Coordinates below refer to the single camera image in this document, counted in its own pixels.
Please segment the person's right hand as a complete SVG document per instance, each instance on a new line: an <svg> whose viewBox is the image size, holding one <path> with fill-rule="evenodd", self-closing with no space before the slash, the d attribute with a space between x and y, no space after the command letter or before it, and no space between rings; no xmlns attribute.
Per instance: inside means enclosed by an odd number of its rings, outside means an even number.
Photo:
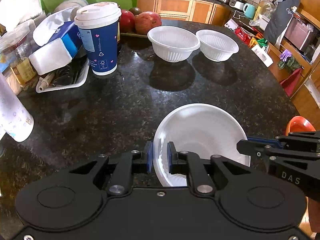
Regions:
<svg viewBox="0 0 320 240"><path fill-rule="evenodd" d="M308 213L311 230L313 232L320 233L320 203L309 198Z"/></svg>

